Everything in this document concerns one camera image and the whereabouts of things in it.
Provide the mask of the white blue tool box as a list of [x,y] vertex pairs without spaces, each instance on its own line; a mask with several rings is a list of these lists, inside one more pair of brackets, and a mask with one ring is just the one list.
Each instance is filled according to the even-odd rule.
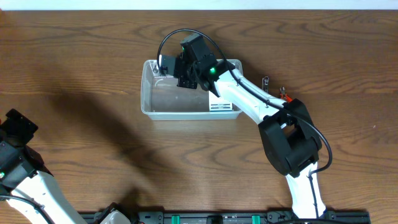
[[216,111],[232,111],[233,104],[225,100],[221,97],[217,97],[212,92],[209,92],[209,111],[216,112]]

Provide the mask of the clear plastic container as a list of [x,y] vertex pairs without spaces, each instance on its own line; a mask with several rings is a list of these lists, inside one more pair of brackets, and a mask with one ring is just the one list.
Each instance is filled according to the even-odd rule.
[[152,120],[236,119],[242,110],[233,104],[232,111],[209,111],[209,91],[177,86],[174,77],[154,76],[155,60],[143,64],[141,111]]

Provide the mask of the red handled pliers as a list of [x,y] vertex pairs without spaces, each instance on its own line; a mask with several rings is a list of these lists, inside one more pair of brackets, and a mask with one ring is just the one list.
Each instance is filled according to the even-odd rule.
[[280,99],[285,100],[288,103],[293,101],[293,99],[286,93],[284,86],[280,87],[279,91],[280,91]]

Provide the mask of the small hammer black handle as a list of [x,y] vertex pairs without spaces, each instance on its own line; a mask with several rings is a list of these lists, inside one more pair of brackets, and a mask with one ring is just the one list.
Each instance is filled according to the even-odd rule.
[[158,67],[158,65],[156,63],[153,64],[152,72],[153,72],[154,76],[159,76],[160,75],[159,67]]

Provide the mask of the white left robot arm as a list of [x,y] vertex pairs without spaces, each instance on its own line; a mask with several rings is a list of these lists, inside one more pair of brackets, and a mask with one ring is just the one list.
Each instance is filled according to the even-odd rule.
[[1,200],[31,223],[85,223],[46,168],[42,156],[27,144],[38,126],[15,109],[1,123]]

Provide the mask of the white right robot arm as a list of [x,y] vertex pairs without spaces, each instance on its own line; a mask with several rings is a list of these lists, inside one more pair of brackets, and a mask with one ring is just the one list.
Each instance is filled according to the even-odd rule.
[[247,114],[257,124],[270,164],[287,179],[295,216],[321,217],[326,206],[317,182],[317,173],[321,172],[318,152],[328,143],[314,126],[306,106],[298,99],[286,101],[271,96],[251,83],[226,58],[216,59],[208,47],[212,43],[198,31],[184,38],[175,72]]

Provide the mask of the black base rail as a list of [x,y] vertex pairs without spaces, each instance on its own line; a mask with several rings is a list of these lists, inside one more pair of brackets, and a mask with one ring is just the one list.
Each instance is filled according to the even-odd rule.
[[318,218],[298,218],[293,211],[268,210],[260,212],[179,212],[161,210],[125,211],[120,205],[112,203],[98,212],[80,212],[87,223],[101,223],[111,212],[119,211],[126,216],[128,223],[140,224],[273,224],[273,223],[349,223],[371,224],[371,217],[364,211],[327,210]]

